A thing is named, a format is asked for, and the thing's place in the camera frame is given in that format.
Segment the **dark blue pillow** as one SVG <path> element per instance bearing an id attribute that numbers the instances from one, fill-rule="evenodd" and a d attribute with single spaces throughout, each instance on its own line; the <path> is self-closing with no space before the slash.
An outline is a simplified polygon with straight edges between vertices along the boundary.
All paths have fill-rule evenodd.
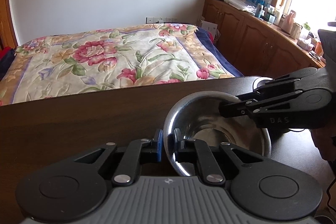
<path id="1" fill-rule="evenodd" d="M 11 64 L 15 59 L 15 50 L 13 49 L 11 53 L 8 53 L 3 59 L 1 59 L 0 63 L 0 80 L 5 77 L 7 71 L 9 70 Z"/>

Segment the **red pillow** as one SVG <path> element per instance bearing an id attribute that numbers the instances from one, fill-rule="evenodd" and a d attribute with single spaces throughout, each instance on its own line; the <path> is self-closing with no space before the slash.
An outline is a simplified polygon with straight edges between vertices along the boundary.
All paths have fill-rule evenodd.
<path id="1" fill-rule="evenodd" d="M 8 53 L 12 52 L 11 47 L 4 47 L 4 49 L 0 50 L 0 59 L 3 59 Z"/>

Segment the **wooden cabinet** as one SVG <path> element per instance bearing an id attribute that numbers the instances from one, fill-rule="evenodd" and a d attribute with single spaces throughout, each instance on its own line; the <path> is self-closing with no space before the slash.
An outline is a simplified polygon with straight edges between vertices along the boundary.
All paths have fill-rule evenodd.
<path id="1" fill-rule="evenodd" d="M 323 68 L 297 41 L 225 2 L 205 0 L 202 17 L 218 25 L 219 52 L 243 75 L 278 78 L 306 67 Z"/>

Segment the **pink bottle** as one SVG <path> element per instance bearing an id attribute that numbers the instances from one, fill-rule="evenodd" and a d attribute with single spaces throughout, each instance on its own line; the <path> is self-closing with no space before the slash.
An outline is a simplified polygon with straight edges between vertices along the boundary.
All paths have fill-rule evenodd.
<path id="1" fill-rule="evenodd" d="M 291 29 L 293 27 L 293 23 L 295 20 L 296 12 L 294 10 L 291 10 L 290 13 L 285 17 L 281 29 L 289 34 L 291 32 Z"/>

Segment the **wooden headboard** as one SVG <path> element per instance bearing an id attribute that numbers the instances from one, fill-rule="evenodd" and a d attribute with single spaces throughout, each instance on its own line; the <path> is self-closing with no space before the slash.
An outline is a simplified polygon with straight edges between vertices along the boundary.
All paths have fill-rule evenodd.
<path id="1" fill-rule="evenodd" d="M 9 0 L 0 0 L 1 5 L 1 49 L 5 47 L 16 48 L 18 46 L 15 36 L 13 21 L 11 18 Z"/>

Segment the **wall socket strip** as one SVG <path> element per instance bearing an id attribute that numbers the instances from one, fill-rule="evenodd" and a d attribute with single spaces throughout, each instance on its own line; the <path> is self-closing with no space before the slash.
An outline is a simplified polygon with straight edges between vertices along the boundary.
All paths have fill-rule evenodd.
<path id="1" fill-rule="evenodd" d="M 176 18 L 167 18 L 167 17 L 155 17 L 148 16 L 146 18 L 146 24 L 157 24 L 157 23 L 176 23 Z"/>

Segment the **small steel bowl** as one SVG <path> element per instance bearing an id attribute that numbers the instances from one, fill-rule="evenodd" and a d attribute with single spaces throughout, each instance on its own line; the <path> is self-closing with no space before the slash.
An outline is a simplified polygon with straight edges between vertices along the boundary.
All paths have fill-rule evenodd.
<path id="1" fill-rule="evenodd" d="M 267 82 L 272 81 L 272 78 L 269 77 L 258 77 L 256 80 L 254 80 L 252 89 L 256 90 L 261 86 L 264 86 Z"/>

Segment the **floral bed blanket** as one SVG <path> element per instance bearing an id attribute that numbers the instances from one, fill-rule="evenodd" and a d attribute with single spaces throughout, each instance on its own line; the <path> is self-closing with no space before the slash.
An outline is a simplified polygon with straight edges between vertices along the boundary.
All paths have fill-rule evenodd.
<path id="1" fill-rule="evenodd" d="M 1 105 L 145 85 L 240 77 L 206 30 L 157 23 L 44 36 L 15 49 Z"/>

